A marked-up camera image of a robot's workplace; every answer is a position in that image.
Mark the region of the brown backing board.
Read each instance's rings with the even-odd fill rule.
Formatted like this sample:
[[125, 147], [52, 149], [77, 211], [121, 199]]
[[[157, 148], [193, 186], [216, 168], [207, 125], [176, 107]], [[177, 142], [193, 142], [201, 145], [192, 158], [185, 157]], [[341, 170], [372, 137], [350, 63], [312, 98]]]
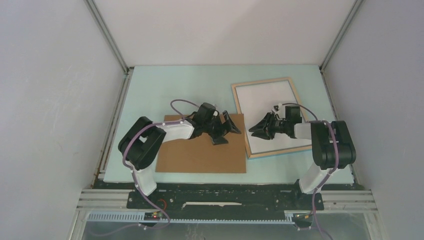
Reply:
[[226, 144], [213, 145], [204, 133], [194, 139], [164, 142], [157, 155], [157, 173], [245, 174], [247, 154], [243, 114], [230, 114], [240, 134], [228, 133]]

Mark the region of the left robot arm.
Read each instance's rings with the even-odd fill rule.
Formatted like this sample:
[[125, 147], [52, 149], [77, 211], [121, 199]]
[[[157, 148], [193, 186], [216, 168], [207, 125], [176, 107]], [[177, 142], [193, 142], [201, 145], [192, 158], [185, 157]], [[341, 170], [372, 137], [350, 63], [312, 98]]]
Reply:
[[153, 208], [158, 202], [151, 165], [161, 145], [175, 140], [191, 140], [204, 133], [216, 146], [228, 143], [227, 134], [240, 135], [242, 131], [226, 110], [219, 112], [214, 105], [204, 102], [196, 111], [183, 114], [177, 120], [153, 122], [141, 116], [120, 140], [118, 150], [122, 153], [122, 163], [130, 170], [135, 188], [140, 192], [138, 201], [145, 208]]

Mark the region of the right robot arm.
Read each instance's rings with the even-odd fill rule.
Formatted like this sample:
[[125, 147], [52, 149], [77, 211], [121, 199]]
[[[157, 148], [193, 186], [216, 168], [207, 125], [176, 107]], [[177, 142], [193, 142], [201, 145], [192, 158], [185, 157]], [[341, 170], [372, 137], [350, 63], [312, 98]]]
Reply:
[[347, 124], [343, 120], [328, 122], [316, 116], [304, 121], [298, 103], [279, 103], [266, 113], [248, 131], [253, 137], [273, 140], [276, 134], [283, 134], [294, 140], [310, 141], [313, 164], [297, 180], [299, 190], [291, 194], [291, 204], [304, 209], [323, 185], [338, 170], [345, 169], [356, 160], [357, 153]]

